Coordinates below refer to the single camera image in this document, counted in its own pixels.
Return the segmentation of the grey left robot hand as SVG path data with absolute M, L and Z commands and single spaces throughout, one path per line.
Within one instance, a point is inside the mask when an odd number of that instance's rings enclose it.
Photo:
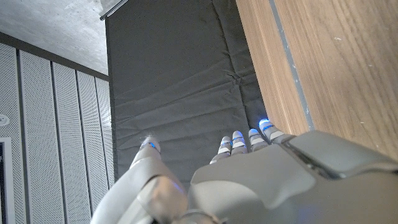
M 93 223 L 396 223 L 397 162 L 321 131 L 262 119 L 225 136 L 184 189 L 156 138 L 97 206 Z

